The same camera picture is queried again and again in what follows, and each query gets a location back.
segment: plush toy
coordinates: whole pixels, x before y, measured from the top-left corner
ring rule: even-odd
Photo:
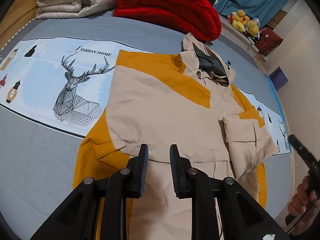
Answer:
[[[230,13],[229,20],[230,23],[233,23],[233,21],[250,21],[250,18],[247,15],[245,15],[244,10],[237,10],[237,12]]]
[[[241,33],[245,32],[245,28],[244,28],[243,24],[240,23],[240,22],[237,22],[237,21],[233,20],[232,26],[233,26],[237,31],[239,31],[239,32],[241,32]]]
[[[254,23],[254,21],[248,21],[245,25],[245,30],[252,36],[256,36],[259,33],[259,27]]]
[[[260,27],[260,20],[258,18],[253,18],[252,21],[258,26]]]

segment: bed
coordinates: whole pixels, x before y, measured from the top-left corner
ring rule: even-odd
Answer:
[[[16,0],[13,6],[17,6],[19,1]],[[153,53],[181,52],[184,34],[149,23],[113,17],[112,11],[83,19],[32,20],[34,0],[23,10],[15,16],[10,16],[9,11],[9,16],[1,23],[2,26],[6,24],[0,36],[0,46],[5,45],[0,52],[3,59],[21,40],[61,37],[111,41]],[[250,54],[224,35],[207,45],[225,62],[233,63],[232,68],[237,75],[234,85],[254,95],[285,120],[270,79]],[[0,212],[14,234],[28,240],[72,191],[77,151],[84,136],[83,133],[49,125],[4,104],[0,104],[0,115]],[[290,151],[272,156],[265,167],[268,184],[266,211],[275,218],[292,196]]]

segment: hand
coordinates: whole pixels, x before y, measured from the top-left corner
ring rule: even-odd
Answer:
[[[309,187],[310,176],[303,178],[302,183],[297,188],[297,194],[292,198],[292,201],[288,205],[288,211],[293,216],[298,216],[306,211],[306,206],[309,202],[314,203],[309,212],[299,221],[298,224],[293,228],[292,235],[300,235],[307,231],[316,218],[320,209],[320,200],[316,192],[313,190],[308,196],[307,189]]]

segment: beige jacket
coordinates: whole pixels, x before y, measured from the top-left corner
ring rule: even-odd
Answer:
[[[192,43],[205,54],[214,54],[225,76],[199,71]],[[107,107],[79,149],[75,186],[84,176],[99,179],[108,175],[106,170],[125,166],[129,156],[137,156],[141,143],[148,144],[145,192],[133,201],[130,239],[191,237],[191,199],[175,196],[171,144],[177,144],[193,167],[218,179],[245,178],[278,152],[265,126],[260,128],[255,119],[240,119],[244,110],[230,85],[234,71],[191,34],[184,38],[183,48],[179,55],[120,51]],[[253,183],[246,187],[257,198],[257,180],[250,178],[243,181]]]

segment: folded red blanket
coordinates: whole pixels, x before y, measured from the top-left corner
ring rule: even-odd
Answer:
[[[116,0],[116,4],[116,17],[191,32],[199,40],[213,41],[221,32],[219,15],[208,0]]]

